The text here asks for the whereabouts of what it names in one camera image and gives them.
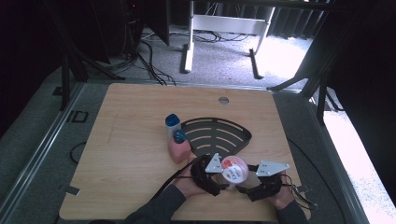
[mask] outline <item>black slotted tray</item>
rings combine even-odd
[[[181,124],[195,156],[219,153],[222,158],[232,156],[248,145],[251,133],[227,119],[198,118]]]

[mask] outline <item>plastic bottle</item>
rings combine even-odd
[[[191,146],[183,130],[176,130],[168,144],[169,155],[174,163],[181,163],[191,154]]]
[[[165,119],[165,125],[166,125],[166,129],[167,129],[167,134],[168,134],[166,139],[169,142],[169,140],[172,139],[175,130],[181,129],[180,119],[178,118],[178,116],[176,114],[170,114]]]

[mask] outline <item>blue bottle cap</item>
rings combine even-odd
[[[166,126],[168,126],[168,127],[175,126],[175,125],[177,125],[177,124],[179,124],[179,123],[180,123],[180,119],[177,117],[176,114],[170,114],[170,115],[168,115],[168,117],[166,117],[166,119],[165,119],[165,124],[166,124]]]
[[[183,130],[176,130],[174,132],[174,140],[176,143],[181,144],[186,141],[187,137]]]

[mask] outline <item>table top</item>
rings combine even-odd
[[[229,103],[219,101],[226,97]],[[257,90],[112,84],[93,125],[60,210],[64,219],[124,219],[149,201],[185,163],[174,164],[166,142],[166,116],[181,121],[203,117],[233,121],[252,133],[237,156],[248,164],[261,160],[290,165],[287,174],[301,184],[271,92]],[[261,200],[224,190],[189,198],[173,220],[276,220]]]

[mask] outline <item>person's hand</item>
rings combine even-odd
[[[282,171],[279,174],[282,183],[288,184],[288,179],[285,176],[286,171]],[[276,208],[276,210],[281,210],[288,206],[289,203],[293,202],[294,197],[291,193],[291,187],[282,186],[276,195],[268,197],[265,200],[270,202]]]
[[[186,199],[196,194],[206,193],[206,191],[196,186],[196,184],[192,180],[190,166],[180,174],[179,178],[177,178],[173,182],[173,185],[175,185],[183,193]]]

